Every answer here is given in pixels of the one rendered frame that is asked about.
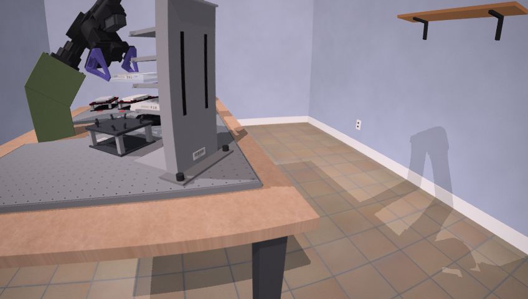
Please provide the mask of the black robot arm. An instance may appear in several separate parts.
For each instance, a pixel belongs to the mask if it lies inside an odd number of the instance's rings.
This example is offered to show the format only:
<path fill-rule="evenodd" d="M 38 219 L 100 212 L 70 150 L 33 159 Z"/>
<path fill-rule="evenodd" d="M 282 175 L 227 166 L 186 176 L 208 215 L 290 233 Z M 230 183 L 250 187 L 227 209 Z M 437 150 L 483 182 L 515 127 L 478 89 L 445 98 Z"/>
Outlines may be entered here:
<path fill-rule="evenodd" d="M 79 71 L 83 51 L 85 48 L 90 50 L 88 40 L 91 44 L 94 41 L 122 41 L 116 33 L 126 26 L 126 13 L 120 2 L 97 0 L 88 12 L 80 12 L 66 33 L 71 41 L 60 47 L 56 54 L 52 52 L 51 56 Z"/>

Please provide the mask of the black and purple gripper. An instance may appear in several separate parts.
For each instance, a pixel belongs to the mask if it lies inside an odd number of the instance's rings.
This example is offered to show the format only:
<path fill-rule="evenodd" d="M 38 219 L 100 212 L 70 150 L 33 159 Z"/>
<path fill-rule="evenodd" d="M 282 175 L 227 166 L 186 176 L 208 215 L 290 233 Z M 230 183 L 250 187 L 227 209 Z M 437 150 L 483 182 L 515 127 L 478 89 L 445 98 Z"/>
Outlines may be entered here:
<path fill-rule="evenodd" d="M 109 82 L 111 79 L 108 67 L 111 62 L 124 60 L 121 67 L 127 72 L 139 72 L 137 62 L 133 62 L 134 70 L 130 67 L 131 58 L 137 57 L 136 48 L 128 45 L 126 41 L 94 41 L 90 44 L 90 51 L 85 63 L 85 70 L 91 74 L 97 75 Z M 122 56 L 125 53 L 124 57 Z M 102 68 L 105 72 L 97 70 Z"/>

